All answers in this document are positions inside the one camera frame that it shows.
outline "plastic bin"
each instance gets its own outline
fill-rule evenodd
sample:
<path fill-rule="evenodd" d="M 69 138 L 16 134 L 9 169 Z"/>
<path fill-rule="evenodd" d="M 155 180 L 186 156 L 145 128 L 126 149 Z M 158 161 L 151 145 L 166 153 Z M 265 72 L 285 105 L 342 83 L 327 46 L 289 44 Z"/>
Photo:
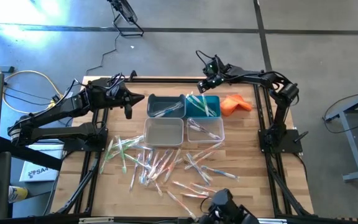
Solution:
<path fill-rule="evenodd" d="M 183 120 L 180 118 L 147 118 L 144 142 L 149 146 L 180 146 L 183 143 Z"/>
<path fill-rule="evenodd" d="M 201 102 L 203 101 L 202 96 L 196 96 Z M 216 112 L 215 117 L 221 116 L 221 106 L 219 102 L 218 96 L 204 96 L 206 100 L 206 104 L 211 108 L 213 111 Z M 201 111 L 198 109 L 195 105 L 190 103 L 188 100 L 186 100 L 186 117 L 187 118 L 205 118 L 206 113 L 204 111 Z"/>
<path fill-rule="evenodd" d="M 215 140 L 207 134 L 195 131 L 187 126 L 187 140 L 192 143 L 217 143 L 224 140 L 224 128 L 222 118 L 193 118 L 199 125 L 207 129 L 209 132 L 218 135 L 221 139 Z"/>
<path fill-rule="evenodd" d="M 183 107 L 164 115 L 163 118 L 184 117 L 186 113 L 186 97 L 183 94 L 180 96 L 155 96 L 151 94 L 147 102 L 147 116 L 152 117 L 153 113 L 162 111 L 179 101 L 183 103 Z"/>

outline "blue bin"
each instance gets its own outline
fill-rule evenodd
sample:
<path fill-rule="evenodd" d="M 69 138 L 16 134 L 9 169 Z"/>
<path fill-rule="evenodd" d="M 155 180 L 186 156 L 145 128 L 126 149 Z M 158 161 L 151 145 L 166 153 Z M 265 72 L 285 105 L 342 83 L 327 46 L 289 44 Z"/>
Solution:
<path fill-rule="evenodd" d="M 196 97 L 201 102 L 203 101 L 202 96 L 196 96 Z M 221 116 L 221 107 L 220 107 L 219 97 L 218 96 L 204 96 L 204 97 L 206 100 L 206 104 L 209 106 L 209 108 L 211 108 L 213 111 L 215 111 L 215 113 L 216 113 L 215 117 L 220 117 Z M 187 118 L 205 118 L 206 113 L 204 111 L 201 111 L 200 109 L 198 109 L 195 105 L 193 105 L 186 99 L 186 117 Z"/>

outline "concrete floor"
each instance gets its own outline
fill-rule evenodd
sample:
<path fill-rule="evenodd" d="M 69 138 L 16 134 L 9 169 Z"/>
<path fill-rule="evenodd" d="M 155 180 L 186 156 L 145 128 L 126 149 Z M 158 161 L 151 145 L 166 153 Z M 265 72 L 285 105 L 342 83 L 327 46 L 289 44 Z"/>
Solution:
<path fill-rule="evenodd" d="M 110 7 L 104 0 L 7 2 L 0 0 L 0 22 L 111 27 Z M 129 2 L 144 27 L 257 28 L 252 0 Z M 260 6 L 266 29 L 358 30 L 358 0 L 260 0 Z M 0 30 L 0 65 L 46 73 L 64 91 L 74 78 L 81 80 L 87 69 L 99 65 L 102 54 L 114 48 L 115 36 L 114 32 L 20 31 L 10 27 Z M 350 147 L 344 134 L 329 133 L 321 120 L 330 104 L 358 93 L 358 36 L 268 35 L 267 44 L 273 69 L 299 84 L 300 102 L 292 108 L 292 115 L 299 130 L 310 132 L 302 144 L 315 213 L 358 217 L 358 180 L 342 181 L 343 174 L 357 169 Z M 259 34 L 150 32 L 144 38 L 118 38 L 117 49 L 103 58 L 103 68 L 89 75 L 128 75 L 135 69 L 139 75 L 200 76 L 202 63 L 194 54 L 196 49 L 218 54 L 225 62 L 248 70 L 264 68 Z M 38 95 L 55 94 L 38 76 L 18 76 L 11 83 Z M 40 109 L 9 101 L 23 110 Z M 7 137 L 6 128 L 20 115 L 2 106 L 1 136 Z M 334 122 L 331 128 L 340 125 Z M 13 178 L 18 179 L 21 166 L 22 161 L 12 162 Z M 43 195 L 15 203 L 14 216 L 40 215 L 46 199 Z"/>

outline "orange object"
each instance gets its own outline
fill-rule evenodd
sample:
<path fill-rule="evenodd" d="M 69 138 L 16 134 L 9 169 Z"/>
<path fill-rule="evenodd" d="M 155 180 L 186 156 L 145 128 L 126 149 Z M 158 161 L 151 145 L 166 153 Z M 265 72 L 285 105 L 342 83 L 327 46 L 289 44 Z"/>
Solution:
<path fill-rule="evenodd" d="M 224 116 L 229 116 L 233 113 L 233 111 L 240 106 L 247 111 L 252 110 L 252 106 L 249 103 L 246 103 L 244 99 L 242 99 L 241 95 L 231 95 L 226 96 L 226 99 L 221 103 L 221 112 Z"/>

